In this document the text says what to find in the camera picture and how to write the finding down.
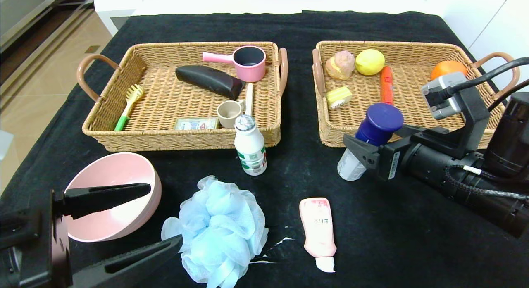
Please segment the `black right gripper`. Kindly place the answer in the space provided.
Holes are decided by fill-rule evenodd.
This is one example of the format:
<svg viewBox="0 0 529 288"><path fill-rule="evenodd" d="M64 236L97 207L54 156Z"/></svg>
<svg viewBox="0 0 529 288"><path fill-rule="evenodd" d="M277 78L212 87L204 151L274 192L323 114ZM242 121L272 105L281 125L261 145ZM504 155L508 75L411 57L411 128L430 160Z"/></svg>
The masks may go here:
<svg viewBox="0 0 529 288"><path fill-rule="evenodd" d="M380 149L349 134L343 135L343 143L365 168L377 168L383 180L389 181L402 174L441 188L444 168L458 158L448 154L438 138L417 134L424 130L424 127L404 124L394 132L402 139L382 145Z"/></svg>

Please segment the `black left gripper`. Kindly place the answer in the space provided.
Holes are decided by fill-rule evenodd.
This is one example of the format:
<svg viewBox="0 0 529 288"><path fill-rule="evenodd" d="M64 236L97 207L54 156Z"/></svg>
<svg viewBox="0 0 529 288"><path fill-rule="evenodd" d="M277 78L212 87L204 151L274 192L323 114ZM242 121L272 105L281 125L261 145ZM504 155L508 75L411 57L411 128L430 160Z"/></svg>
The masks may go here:
<svg viewBox="0 0 529 288"><path fill-rule="evenodd" d="M172 259L182 235L103 260L72 275L64 215L105 211L151 192L147 183L48 192L34 205L1 213L2 288L132 288Z"/></svg>

